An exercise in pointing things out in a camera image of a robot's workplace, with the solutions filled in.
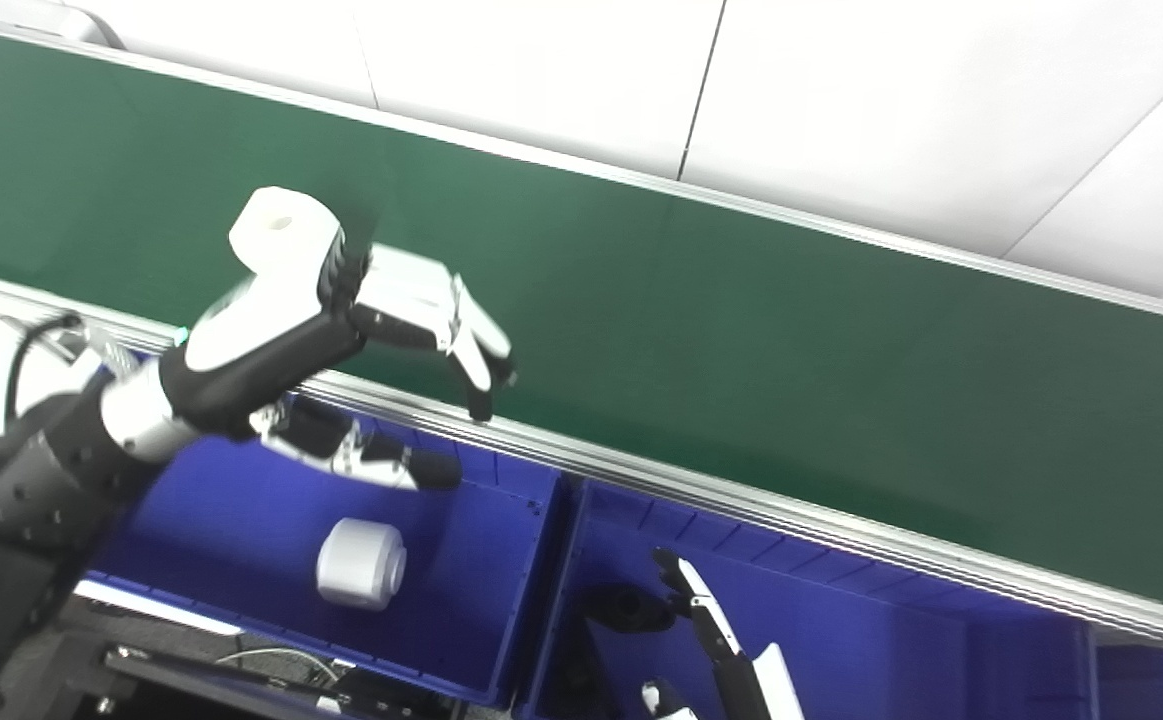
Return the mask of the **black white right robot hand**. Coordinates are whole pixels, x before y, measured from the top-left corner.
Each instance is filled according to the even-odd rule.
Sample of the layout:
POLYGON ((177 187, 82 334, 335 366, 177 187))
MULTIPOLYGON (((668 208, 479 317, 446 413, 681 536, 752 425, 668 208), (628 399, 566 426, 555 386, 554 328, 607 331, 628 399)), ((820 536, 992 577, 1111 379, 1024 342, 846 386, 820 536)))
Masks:
POLYGON ((751 656, 741 646, 718 596, 699 570, 668 547, 651 553, 659 582, 671 589, 668 605, 691 621, 697 643, 712 665, 715 691, 727 719, 805 719, 785 653, 770 642, 751 656))

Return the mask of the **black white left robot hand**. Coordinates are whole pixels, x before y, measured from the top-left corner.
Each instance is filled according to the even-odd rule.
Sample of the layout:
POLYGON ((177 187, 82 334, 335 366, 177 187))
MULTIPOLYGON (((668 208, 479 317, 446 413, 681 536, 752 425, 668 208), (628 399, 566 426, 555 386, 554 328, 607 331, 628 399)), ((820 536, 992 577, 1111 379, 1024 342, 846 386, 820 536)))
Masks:
POLYGON ((171 416, 200 436, 256 439, 326 475, 456 489, 458 461, 368 430, 297 387, 370 343, 411 348, 445 357, 465 387, 468 415, 488 421, 494 392, 518 373, 508 334, 440 261, 384 243, 351 254, 334 240, 311 269, 311 279, 252 275, 160 356, 171 416))

